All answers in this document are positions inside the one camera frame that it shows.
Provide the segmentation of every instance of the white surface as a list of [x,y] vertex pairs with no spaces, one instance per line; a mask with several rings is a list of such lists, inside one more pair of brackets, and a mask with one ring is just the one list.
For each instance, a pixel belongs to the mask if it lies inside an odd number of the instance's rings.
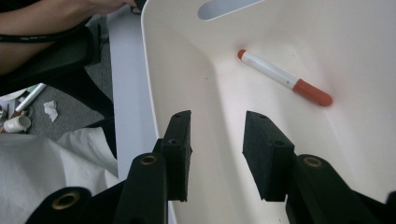
[[[207,0],[150,0],[143,30],[159,134],[190,109],[189,201],[178,223],[287,223],[285,204],[260,200],[242,155],[247,110],[330,162],[350,187],[384,202],[396,188],[396,2],[266,0],[213,20]],[[306,101],[241,63],[254,51],[328,92]]]
[[1,133],[0,148],[1,223],[25,223],[59,189],[81,186],[95,195],[119,183],[101,128],[65,133],[58,142]]
[[[129,7],[107,17],[120,180],[127,177],[132,160],[151,152],[158,138],[149,98],[140,20]],[[169,203],[168,217],[169,224],[177,223],[172,203]]]

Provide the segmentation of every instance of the white cloth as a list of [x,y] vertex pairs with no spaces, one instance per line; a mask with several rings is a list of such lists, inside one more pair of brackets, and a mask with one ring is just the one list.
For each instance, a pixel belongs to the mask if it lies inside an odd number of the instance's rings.
[[1,223],[25,223],[58,189],[83,187],[95,195],[118,183],[117,160],[102,128],[66,133],[57,143],[30,134],[0,134]]

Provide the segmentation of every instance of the white plastic container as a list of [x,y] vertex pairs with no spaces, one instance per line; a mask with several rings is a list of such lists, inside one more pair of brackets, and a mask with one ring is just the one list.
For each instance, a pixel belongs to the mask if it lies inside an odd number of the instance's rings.
[[[207,0],[149,0],[143,14],[158,135],[191,110],[189,200],[178,223],[288,223],[260,200],[242,155],[247,110],[268,116],[296,154],[327,160],[384,202],[396,190],[396,1],[266,0],[212,20]],[[320,106],[241,63],[246,49],[329,93]]]

